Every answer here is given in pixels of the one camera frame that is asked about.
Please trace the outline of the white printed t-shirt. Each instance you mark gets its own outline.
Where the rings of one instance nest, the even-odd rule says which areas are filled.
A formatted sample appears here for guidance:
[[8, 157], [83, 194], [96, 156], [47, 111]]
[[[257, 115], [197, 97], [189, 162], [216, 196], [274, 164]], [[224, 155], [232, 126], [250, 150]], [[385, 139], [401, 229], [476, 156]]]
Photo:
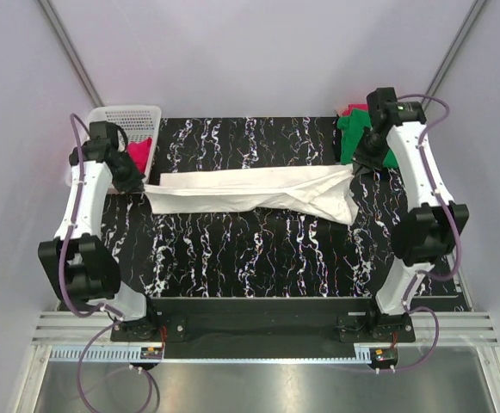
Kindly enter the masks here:
[[316, 165], [166, 173], [146, 185], [155, 214], [287, 209], [352, 225], [358, 206], [349, 166]]

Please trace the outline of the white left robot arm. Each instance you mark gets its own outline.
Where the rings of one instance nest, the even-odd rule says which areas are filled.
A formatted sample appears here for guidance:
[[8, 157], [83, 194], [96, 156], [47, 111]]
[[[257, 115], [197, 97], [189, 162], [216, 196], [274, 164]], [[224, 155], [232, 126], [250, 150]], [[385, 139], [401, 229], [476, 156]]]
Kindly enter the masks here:
[[105, 311], [121, 322], [148, 315], [147, 297], [121, 279], [120, 265], [102, 241], [104, 203], [110, 188], [138, 193], [144, 176], [127, 153], [127, 135], [118, 125], [94, 121], [85, 127], [69, 156], [71, 191], [65, 215], [52, 240], [40, 243], [38, 257], [58, 299], [78, 317]]

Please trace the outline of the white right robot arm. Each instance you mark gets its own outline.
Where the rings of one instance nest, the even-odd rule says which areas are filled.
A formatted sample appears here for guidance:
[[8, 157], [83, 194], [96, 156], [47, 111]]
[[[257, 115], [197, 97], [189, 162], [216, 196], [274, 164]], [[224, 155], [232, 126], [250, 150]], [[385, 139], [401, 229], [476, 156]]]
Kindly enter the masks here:
[[371, 125], [364, 129], [352, 165], [355, 175], [380, 170], [393, 153], [404, 184], [408, 211], [391, 232], [395, 255], [382, 288], [364, 317], [363, 329], [375, 338], [405, 328], [410, 302], [424, 277], [451, 253], [461, 254], [460, 235], [469, 220], [444, 184], [429, 142], [417, 95], [399, 97], [392, 87], [367, 95]]

